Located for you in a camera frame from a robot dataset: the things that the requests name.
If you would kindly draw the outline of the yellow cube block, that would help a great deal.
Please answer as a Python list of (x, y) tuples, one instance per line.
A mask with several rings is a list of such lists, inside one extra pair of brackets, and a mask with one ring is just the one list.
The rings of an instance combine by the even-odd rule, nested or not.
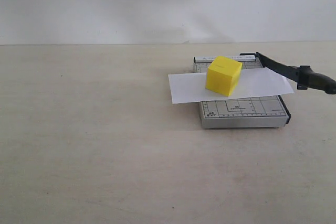
[(238, 85), (242, 63), (223, 56), (218, 56), (208, 66), (205, 88), (229, 97)]

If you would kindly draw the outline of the white paper sheet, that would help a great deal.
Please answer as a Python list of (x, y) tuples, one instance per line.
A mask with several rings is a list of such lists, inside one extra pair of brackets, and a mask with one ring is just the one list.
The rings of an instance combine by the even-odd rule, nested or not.
[(242, 70), (237, 87), (228, 97), (205, 89), (205, 82), (206, 73), (170, 74), (172, 103), (225, 101), (294, 93), (292, 86), (284, 76), (268, 68)]

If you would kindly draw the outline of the black cutter blade arm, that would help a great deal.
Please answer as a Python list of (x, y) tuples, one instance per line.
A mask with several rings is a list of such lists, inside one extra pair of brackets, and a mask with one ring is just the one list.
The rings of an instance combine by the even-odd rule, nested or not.
[(299, 67), (286, 66), (259, 52), (240, 53), (239, 55), (259, 58), (259, 61), (264, 67), (296, 82), (298, 90), (307, 90), (310, 88), (324, 91), (326, 94), (335, 94), (335, 80), (324, 74), (314, 72), (308, 65)]

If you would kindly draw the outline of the grey paper cutter base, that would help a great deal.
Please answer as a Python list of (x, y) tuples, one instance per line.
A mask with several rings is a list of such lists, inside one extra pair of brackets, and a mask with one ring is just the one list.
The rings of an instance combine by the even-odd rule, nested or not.
[(205, 129), (284, 127), (291, 114), (279, 95), (226, 101), (203, 101), (199, 104)]

